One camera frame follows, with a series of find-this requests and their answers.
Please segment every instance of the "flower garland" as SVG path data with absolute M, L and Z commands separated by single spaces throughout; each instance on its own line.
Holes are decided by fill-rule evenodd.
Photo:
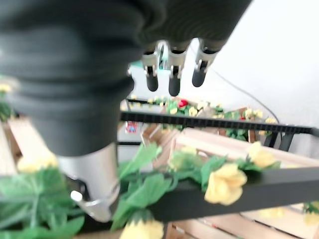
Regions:
M 191 179 L 201 186 L 203 191 L 203 200 L 212 204 L 231 205 L 240 199 L 243 191 L 243 185 L 246 184 L 251 172 L 262 173 L 263 170 L 270 168 L 280 168 L 280 162 L 276 161 L 271 153 L 262 150 L 260 142 L 256 142 L 248 149 L 246 158 L 240 158 L 235 161 L 228 161 L 227 156 L 213 156 L 206 162 L 197 154 L 197 150 L 192 147 L 184 147 L 173 153 L 168 161 L 165 171 L 165 177 L 162 172 L 153 171 L 147 174 L 141 174 L 140 168 L 152 162 L 160 153 L 161 148 L 155 143 L 148 146 L 140 146 L 135 157 L 128 162 L 123 162 L 118 167 L 118 177 L 121 181 L 122 188 L 127 191 L 120 195 L 117 209 L 113 215 L 113 224 L 111 230 L 117 230 L 124 227 L 120 239 L 143 238 L 143 239 L 161 239 L 163 236 L 163 224 L 154 219 L 152 213 L 147 209 L 149 205 L 156 203 L 165 193 L 176 188 L 179 180 Z M 56 188 L 59 189 L 59 199 L 63 196 L 63 202 L 68 205 L 59 205 L 55 202 L 56 197 L 52 197 L 51 186 L 52 178 L 55 178 Z M 24 189 L 25 184 L 30 182 L 31 191 Z M 16 208 L 16 213 L 21 213 L 21 219 L 14 215 L 7 215 L 1 218 L 4 210 L 0 214 L 0 228 L 8 227 L 17 222 L 24 222 L 25 219 L 31 217 L 30 228 L 21 232 L 0 231 L 0 235 L 27 235 L 29 233 L 46 233 L 47 238 L 54 238 L 57 229 L 64 228 L 65 231 L 59 231 L 59 235 L 73 235 L 80 230 L 83 225 L 83 218 L 67 221 L 68 213 L 81 214 L 82 211 L 73 209 L 74 203 L 68 197 L 68 190 L 65 180 L 56 169 L 48 168 L 27 174 L 19 174 L 0 180 L 0 193 L 9 198 L 7 202 L 2 202 L 2 209 L 12 208 L 16 204 L 13 196 L 19 196 L 17 200 L 25 203 L 26 211 L 23 208 Z M 41 193 L 38 204 L 34 204 L 33 199 L 30 201 L 30 195 L 38 197 Z M 30 212 L 37 209 L 38 214 L 34 215 Z M 47 207 L 56 207 L 63 209 L 54 212 L 47 211 Z M 307 224 L 319 223 L 319 202 L 304 203 L 305 222 Z M 284 214 L 281 207 L 262 209 L 261 215 L 269 218 L 278 218 Z M 63 221 L 55 224 L 57 219 Z M 50 231 L 41 227 L 41 223 L 47 222 L 51 228 Z
M 141 180 L 138 172 L 133 173 L 135 177 L 129 180 L 128 192 L 121 196 L 113 217 L 112 229 L 116 230 L 126 223 L 120 239 L 132 238 L 131 235 L 144 239 L 161 239 L 162 223 L 155 221 L 151 212 L 145 208 L 157 202 L 166 192 L 173 190 L 179 180 L 192 179 L 201 185 L 204 200 L 228 206 L 243 194 L 242 186 L 247 182 L 250 172 L 262 173 L 270 168 L 280 168 L 280 165 L 271 153 L 262 150 L 260 142 L 252 144 L 246 159 L 237 159 L 234 162 L 228 162 L 227 156 L 213 156 L 203 162 L 195 148 L 184 147 L 174 152 L 168 161 L 166 174 L 171 178 L 164 178 L 161 173 L 153 172 Z M 319 202 L 306 203 L 305 212 L 307 224 L 319 223 Z M 278 218 L 283 216 L 284 209 L 262 209 L 260 214 Z

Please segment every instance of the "black metal rail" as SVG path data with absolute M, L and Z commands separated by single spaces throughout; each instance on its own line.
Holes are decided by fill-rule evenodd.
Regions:
M 319 168 L 269 169 L 262 175 L 250 175 L 241 198 L 223 206 L 204 201 L 200 186 L 184 180 L 149 209 L 157 220 L 171 222 L 316 201 L 319 200 L 318 187 Z M 103 231 L 110 226 L 87 216 L 81 233 Z
M 283 133 L 308 133 L 312 134 L 313 128 L 309 126 L 298 126 L 289 124 L 261 123 L 245 120 L 229 119 L 209 119 L 179 115 L 165 115 L 145 112 L 121 112 L 122 121 L 135 121 L 144 123 L 167 123 L 177 124 L 185 127 L 217 127 L 217 128 L 235 128 L 264 130 Z

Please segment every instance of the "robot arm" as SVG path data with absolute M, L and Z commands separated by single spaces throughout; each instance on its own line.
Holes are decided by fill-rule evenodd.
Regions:
M 156 90 L 156 59 L 147 61 L 146 55 L 154 54 L 150 45 L 166 39 L 171 49 L 169 92 L 177 95 L 188 42 L 204 39 L 195 71 L 205 73 L 222 47 L 211 45 L 228 39 L 250 1 L 0 3 L 0 72 L 19 85 L 7 100 L 31 118 L 57 155 L 72 185 L 71 197 L 93 218 L 108 221 L 119 193 L 120 102 L 134 87 L 126 75 L 128 64 L 146 53 L 148 86 Z

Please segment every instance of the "yellow artificial rose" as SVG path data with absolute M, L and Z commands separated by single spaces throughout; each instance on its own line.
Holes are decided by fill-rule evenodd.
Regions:
M 282 207 L 276 207 L 276 208 L 265 208 L 260 209 L 259 214 L 262 218 L 282 218 L 285 214 L 285 208 Z
M 11 86 L 7 84 L 0 84 L 0 91 L 10 92 L 11 90 Z
M 219 115 L 214 115 L 213 119 L 223 119 L 224 115 L 223 114 L 219 114 Z
M 226 163 L 215 172 L 211 172 L 205 200 L 209 203 L 230 205 L 242 195 L 242 186 L 247 182 L 245 173 L 235 163 Z
M 271 153 L 262 151 L 260 142 L 255 142 L 250 146 L 248 156 L 260 168 L 266 168 L 275 163 L 275 158 Z
M 273 118 L 267 118 L 265 120 L 265 123 L 276 123 L 277 121 Z M 259 131 L 259 135 L 265 135 L 266 134 L 266 131 Z
M 32 173 L 47 167 L 57 167 L 56 157 L 53 153 L 34 158 L 21 157 L 17 164 L 18 171 L 22 173 Z
M 171 110 L 169 111 L 169 113 L 170 113 L 171 115 L 176 114 L 176 113 L 177 113 L 177 108 L 171 109 Z
M 304 219 L 307 225 L 319 224 L 319 214 L 306 213 Z
M 131 222 L 126 224 L 120 239 L 162 239 L 164 236 L 164 226 L 158 221 L 143 222 L 137 224 Z
M 246 119 L 250 119 L 251 116 L 253 115 L 253 110 L 248 108 L 246 111 L 245 111 L 245 118 Z
M 264 116 L 263 112 L 261 110 L 255 110 L 254 116 L 258 118 L 262 118 Z
M 189 147 L 189 146 L 185 146 L 183 148 L 180 149 L 182 152 L 184 153 L 190 153 L 190 154 L 197 154 L 197 149 L 193 148 L 193 147 Z
M 273 119 L 273 118 L 267 118 L 266 120 L 265 120 L 265 123 L 276 123 L 277 121 L 275 120 L 275 119 Z
M 195 109 L 195 107 L 191 107 L 190 109 L 189 109 L 189 115 L 190 116 L 196 116 L 197 115 L 197 109 Z
M 261 130 L 261 131 L 258 132 L 258 134 L 261 135 L 261 136 L 264 136 L 266 134 L 266 131 Z

